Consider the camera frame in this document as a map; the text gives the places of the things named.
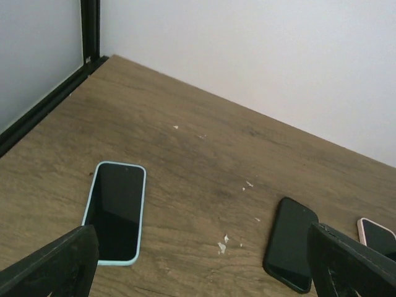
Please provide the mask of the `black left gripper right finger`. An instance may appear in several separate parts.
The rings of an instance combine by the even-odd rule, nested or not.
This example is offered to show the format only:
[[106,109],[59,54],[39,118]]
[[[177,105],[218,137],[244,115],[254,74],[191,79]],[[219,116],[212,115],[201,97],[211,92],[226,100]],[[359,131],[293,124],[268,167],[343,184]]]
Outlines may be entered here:
[[395,296],[395,262],[326,224],[310,225],[307,259],[318,296]]

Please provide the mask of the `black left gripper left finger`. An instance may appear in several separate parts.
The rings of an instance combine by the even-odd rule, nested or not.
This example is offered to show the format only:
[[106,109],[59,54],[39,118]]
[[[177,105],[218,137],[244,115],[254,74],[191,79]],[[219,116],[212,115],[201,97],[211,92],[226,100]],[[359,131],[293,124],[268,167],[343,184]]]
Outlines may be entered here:
[[98,265],[93,226],[79,226],[1,271],[1,296],[88,296]]

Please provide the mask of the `pink phone case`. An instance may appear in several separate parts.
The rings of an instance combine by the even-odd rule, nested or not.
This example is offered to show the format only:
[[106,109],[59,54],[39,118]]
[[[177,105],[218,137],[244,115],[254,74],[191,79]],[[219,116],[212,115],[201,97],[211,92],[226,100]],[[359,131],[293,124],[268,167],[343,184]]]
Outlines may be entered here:
[[367,218],[357,221],[359,241],[370,248],[395,249],[395,233]]

